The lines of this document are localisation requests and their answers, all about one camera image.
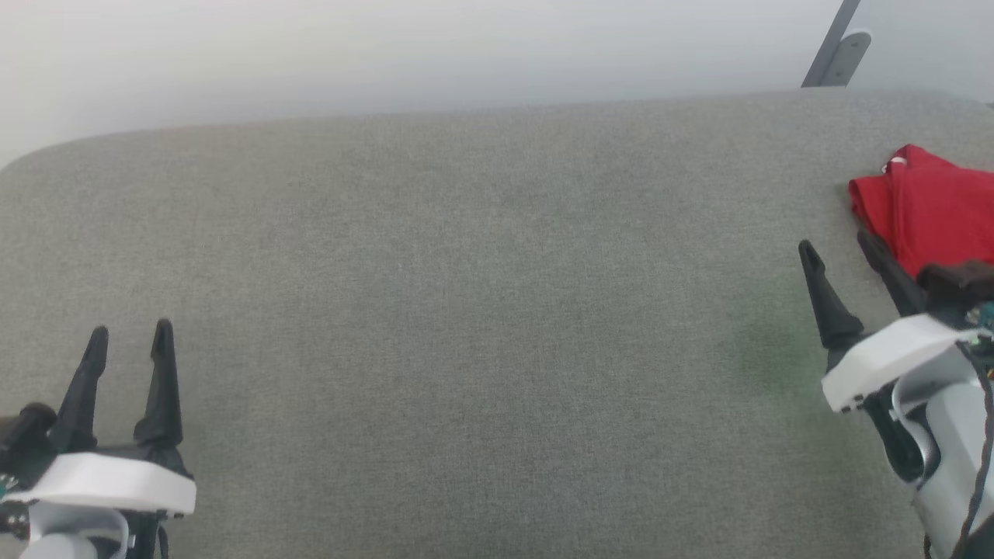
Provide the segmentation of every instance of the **white background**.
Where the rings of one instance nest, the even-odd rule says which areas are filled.
[[[0,165],[158,126],[793,89],[840,1],[0,0]],[[904,1],[863,0],[854,86],[994,100],[994,14],[948,8],[981,1],[903,31]],[[908,48],[963,42],[909,78]]]

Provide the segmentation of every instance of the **padded gray surface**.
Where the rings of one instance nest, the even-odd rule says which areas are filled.
[[[820,394],[796,256],[894,317],[844,185],[908,142],[994,169],[994,112],[803,91],[43,150],[0,174],[0,408],[58,404],[104,323],[128,440],[171,317],[178,558],[915,557],[870,422]]]

